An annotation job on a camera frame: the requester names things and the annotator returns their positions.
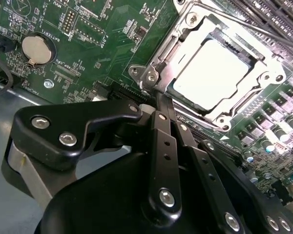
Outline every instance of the hole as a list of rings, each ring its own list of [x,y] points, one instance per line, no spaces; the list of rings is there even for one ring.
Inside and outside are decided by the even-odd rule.
[[[209,174],[209,178],[212,180],[212,181],[215,181],[216,178],[212,175],[212,174]]]
[[[202,159],[202,161],[205,163],[205,164],[208,164],[209,162],[207,162],[207,160],[205,158]]]
[[[171,158],[168,156],[168,155],[164,155],[164,158],[167,160],[167,161],[170,161],[171,160]]]
[[[228,125],[225,125],[225,126],[223,127],[223,130],[224,130],[224,131],[229,130],[229,126],[228,126]]]
[[[283,76],[277,76],[276,77],[276,79],[275,79],[275,81],[277,81],[277,82],[280,82],[280,81],[282,81],[283,80]]]

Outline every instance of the screw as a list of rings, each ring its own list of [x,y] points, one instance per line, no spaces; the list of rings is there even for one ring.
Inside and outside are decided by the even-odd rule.
[[[173,207],[175,205],[174,196],[166,189],[160,191],[160,200],[167,207]]]
[[[190,12],[186,18],[186,24],[189,27],[195,27],[197,23],[198,15],[195,12]]]
[[[138,74],[138,69],[137,68],[132,68],[131,73],[136,76]]]
[[[182,130],[184,130],[184,131],[188,130],[188,128],[187,128],[185,125],[183,125],[183,124],[180,124],[180,127],[181,127]]]
[[[77,143],[76,137],[71,133],[62,133],[59,140],[65,146],[74,146]]]
[[[38,129],[46,129],[50,126],[50,122],[43,117],[36,117],[31,120],[31,124]]]
[[[54,83],[50,79],[45,79],[44,82],[43,82],[43,85],[47,89],[52,89],[54,87]]]
[[[147,77],[147,79],[148,79],[149,81],[153,82],[153,81],[155,81],[155,76],[154,76],[154,75],[149,75],[149,76]]]
[[[235,219],[235,217],[233,217],[232,214],[230,213],[226,213],[225,214],[225,219],[226,222],[228,223],[228,225],[235,231],[238,232],[240,230],[240,225],[238,223],[238,221]]]
[[[285,228],[285,230],[287,230],[288,232],[291,231],[291,227],[289,226],[289,224],[283,218],[279,218],[279,221],[280,221],[282,227]]]
[[[207,143],[207,146],[211,149],[211,150],[215,150],[215,147],[211,144],[211,143]]]
[[[268,172],[264,174],[265,179],[270,179],[271,177],[272,177],[272,175]]]
[[[166,120],[166,117],[165,117],[164,115],[159,114],[158,116],[159,116],[162,120]]]
[[[137,109],[136,107],[134,107],[134,106],[129,106],[129,108],[130,108],[132,111],[134,111],[134,112],[138,112],[138,109]]]
[[[267,221],[268,221],[268,224],[273,228],[275,229],[276,231],[279,230],[279,226],[278,224],[270,217],[270,216],[267,216]]]

